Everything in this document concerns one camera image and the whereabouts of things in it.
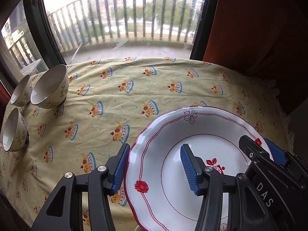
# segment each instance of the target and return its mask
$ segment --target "table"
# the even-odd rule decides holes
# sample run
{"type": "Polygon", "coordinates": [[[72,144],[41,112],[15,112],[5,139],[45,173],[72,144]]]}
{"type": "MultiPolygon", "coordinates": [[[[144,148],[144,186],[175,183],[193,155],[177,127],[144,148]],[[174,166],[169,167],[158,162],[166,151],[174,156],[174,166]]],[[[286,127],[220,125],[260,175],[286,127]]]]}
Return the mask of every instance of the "table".
{"type": "MultiPolygon", "coordinates": [[[[87,61],[67,70],[70,87],[61,106],[20,108],[30,133],[29,148],[7,153],[0,143],[0,187],[30,226],[66,172],[89,173],[105,164],[122,143],[132,145],[155,117],[179,107],[225,109],[291,151],[267,83],[236,71],[201,61],[135,57],[87,61]]],[[[42,74],[31,77],[33,85],[42,74]]],[[[13,108],[7,106],[3,122],[13,108]]],[[[134,231],[137,224],[123,186],[108,198],[116,230],[134,231]]],[[[86,193],[83,220],[90,230],[86,193]]]]}
{"type": "Polygon", "coordinates": [[[28,66],[21,69],[23,76],[25,75],[35,75],[39,72],[47,71],[48,67],[42,59],[37,59],[36,61],[30,63],[28,66]]]}

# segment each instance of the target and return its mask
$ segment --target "flower outline design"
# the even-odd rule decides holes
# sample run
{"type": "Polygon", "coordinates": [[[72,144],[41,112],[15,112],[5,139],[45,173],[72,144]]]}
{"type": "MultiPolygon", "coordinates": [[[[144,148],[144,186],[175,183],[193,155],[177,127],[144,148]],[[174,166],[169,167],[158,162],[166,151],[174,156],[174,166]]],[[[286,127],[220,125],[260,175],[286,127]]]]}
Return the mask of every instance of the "flower outline design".
{"type": "Polygon", "coordinates": [[[189,121],[190,124],[194,124],[195,123],[195,119],[197,118],[197,113],[195,113],[195,111],[193,109],[188,110],[184,110],[184,114],[186,115],[184,117],[185,121],[189,121]]]}

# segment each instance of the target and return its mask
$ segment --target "balcony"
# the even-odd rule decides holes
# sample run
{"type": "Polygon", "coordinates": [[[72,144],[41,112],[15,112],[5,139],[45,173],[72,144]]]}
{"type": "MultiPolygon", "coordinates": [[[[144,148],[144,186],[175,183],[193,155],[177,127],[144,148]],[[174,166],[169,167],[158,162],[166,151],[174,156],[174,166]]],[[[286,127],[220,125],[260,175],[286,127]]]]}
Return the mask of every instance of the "balcony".
{"type": "MultiPolygon", "coordinates": [[[[204,0],[76,0],[46,11],[67,64],[127,56],[190,57],[204,0]]],[[[10,47],[18,66],[36,60],[24,34],[10,47]]]]}

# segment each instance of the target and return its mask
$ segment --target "balcony railing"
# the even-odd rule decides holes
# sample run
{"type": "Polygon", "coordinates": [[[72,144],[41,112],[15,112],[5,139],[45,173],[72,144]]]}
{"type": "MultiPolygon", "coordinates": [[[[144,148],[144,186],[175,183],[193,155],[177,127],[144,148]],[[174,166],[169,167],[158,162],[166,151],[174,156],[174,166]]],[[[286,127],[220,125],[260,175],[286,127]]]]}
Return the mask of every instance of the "balcony railing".
{"type": "Polygon", "coordinates": [[[76,0],[48,14],[61,52],[127,40],[193,44],[204,0],[76,0]]]}
{"type": "Polygon", "coordinates": [[[26,31],[9,48],[9,52],[17,62],[20,69],[38,59],[31,47],[31,43],[29,43],[29,38],[32,40],[30,32],[26,31]]]}

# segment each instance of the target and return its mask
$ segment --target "window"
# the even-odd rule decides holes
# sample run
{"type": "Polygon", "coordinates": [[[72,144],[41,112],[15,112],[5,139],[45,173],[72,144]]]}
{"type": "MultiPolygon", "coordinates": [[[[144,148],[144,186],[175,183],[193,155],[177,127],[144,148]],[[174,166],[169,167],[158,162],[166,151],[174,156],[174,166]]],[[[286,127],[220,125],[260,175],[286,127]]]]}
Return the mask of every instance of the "window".
{"type": "Polygon", "coordinates": [[[44,0],[67,64],[117,57],[189,59],[204,0],[44,0]]]}
{"type": "Polygon", "coordinates": [[[6,68],[16,82],[27,74],[34,75],[48,70],[29,31],[23,1],[11,13],[1,34],[1,45],[7,48],[6,68]]]}

